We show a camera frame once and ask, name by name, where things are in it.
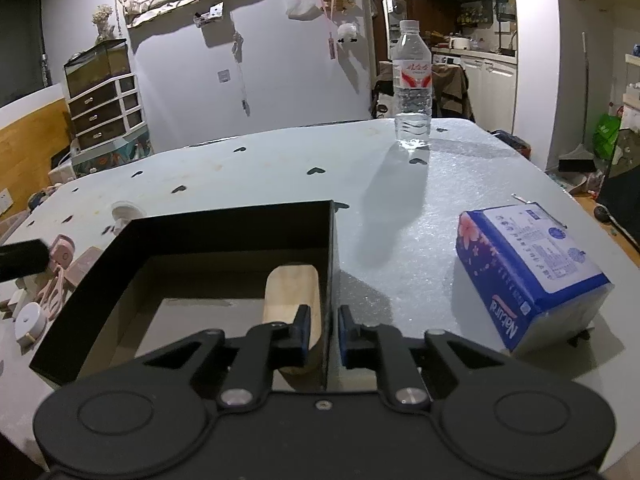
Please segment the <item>white kitchen cabinet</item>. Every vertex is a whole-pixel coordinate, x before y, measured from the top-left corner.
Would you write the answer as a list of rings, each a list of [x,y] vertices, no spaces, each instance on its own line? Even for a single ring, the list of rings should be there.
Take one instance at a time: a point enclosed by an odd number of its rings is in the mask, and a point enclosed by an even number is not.
[[[474,56],[462,56],[460,62],[468,77],[469,99],[477,125],[488,132],[511,133],[518,80],[516,66]]]

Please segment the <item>white round cup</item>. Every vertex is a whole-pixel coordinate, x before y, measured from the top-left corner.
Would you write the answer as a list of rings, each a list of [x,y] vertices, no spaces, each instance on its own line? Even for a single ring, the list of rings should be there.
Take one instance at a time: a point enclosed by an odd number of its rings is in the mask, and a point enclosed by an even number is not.
[[[128,226],[132,220],[141,219],[146,213],[136,204],[120,200],[112,205],[112,218],[114,220],[113,232],[118,235]]]

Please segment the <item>white round tape dispenser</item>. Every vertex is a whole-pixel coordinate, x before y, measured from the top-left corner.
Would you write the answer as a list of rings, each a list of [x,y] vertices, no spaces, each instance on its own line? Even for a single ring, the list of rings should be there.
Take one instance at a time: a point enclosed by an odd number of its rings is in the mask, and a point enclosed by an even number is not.
[[[22,348],[35,344],[47,326],[47,315],[38,302],[29,302],[21,308],[14,323],[16,342]]]

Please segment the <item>dried flower bouquet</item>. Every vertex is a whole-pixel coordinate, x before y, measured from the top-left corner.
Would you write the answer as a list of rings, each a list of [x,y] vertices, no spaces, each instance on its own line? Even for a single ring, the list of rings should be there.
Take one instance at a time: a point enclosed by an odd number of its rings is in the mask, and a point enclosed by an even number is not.
[[[110,22],[114,10],[108,4],[99,4],[92,14],[93,25],[96,26],[96,44],[115,38],[115,26]]]

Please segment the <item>blue tissue pack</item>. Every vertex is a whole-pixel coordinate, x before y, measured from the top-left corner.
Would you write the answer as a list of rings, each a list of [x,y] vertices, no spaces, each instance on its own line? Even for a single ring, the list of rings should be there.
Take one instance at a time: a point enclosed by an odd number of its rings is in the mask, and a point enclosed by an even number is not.
[[[535,202],[463,211],[456,251],[512,354],[578,336],[614,288]]]

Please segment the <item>glass terrarium tank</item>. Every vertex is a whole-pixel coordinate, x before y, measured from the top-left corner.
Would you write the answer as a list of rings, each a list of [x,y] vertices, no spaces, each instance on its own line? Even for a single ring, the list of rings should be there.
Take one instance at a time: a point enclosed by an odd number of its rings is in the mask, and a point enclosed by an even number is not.
[[[75,54],[64,64],[64,73],[71,98],[115,76],[130,74],[127,41],[104,40]]]

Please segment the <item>wooden oval block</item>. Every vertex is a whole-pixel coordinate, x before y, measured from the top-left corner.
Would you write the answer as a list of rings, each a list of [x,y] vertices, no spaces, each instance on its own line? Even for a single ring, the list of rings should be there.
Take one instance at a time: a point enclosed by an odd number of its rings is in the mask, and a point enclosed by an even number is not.
[[[280,374],[291,385],[309,378],[322,361],[319,274],[310,264],[278,266],[267,278],[262,322],[291,324],[301,304],[310,307],[308,362],[302,368],[280,369]]]

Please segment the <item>white drawer cabinet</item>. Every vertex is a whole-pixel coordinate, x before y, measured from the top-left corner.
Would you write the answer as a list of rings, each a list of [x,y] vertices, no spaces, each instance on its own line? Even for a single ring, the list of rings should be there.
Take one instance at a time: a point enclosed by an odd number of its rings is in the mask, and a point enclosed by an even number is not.
[[[146,124],[134,74],[114,76],[67,101],[81,151],[133,133]]]

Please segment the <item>clear plastic water bottle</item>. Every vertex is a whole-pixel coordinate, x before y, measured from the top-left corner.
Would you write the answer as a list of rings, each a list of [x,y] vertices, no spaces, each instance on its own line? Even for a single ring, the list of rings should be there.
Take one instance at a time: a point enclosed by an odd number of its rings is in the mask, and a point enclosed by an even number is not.
[[[393,48],[395,132],[407,150],[427,148],[433,114],[433,58],[415,20],[400,22]]]

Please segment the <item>green bag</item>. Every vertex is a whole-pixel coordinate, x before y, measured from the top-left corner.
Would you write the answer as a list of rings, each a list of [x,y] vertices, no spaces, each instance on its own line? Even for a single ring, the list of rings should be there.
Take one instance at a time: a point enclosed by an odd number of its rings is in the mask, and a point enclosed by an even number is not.
[[[622,120],[617,115],[603,114],[600,116],[592,136],[592,147],[597,158],[611,159],[621,122]]]

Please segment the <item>black cardboard box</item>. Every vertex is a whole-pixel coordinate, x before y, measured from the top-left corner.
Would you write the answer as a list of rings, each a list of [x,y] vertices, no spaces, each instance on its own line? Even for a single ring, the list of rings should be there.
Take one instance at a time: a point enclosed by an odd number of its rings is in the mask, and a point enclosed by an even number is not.
[[[30,369],[54,388],[144,356],[201,330],[242,337],[262,324],[269,274],[319,274],[322,361],[277,386],[326,388],[332,325],[334,203],[306,202],[132,220],[70,294]]]

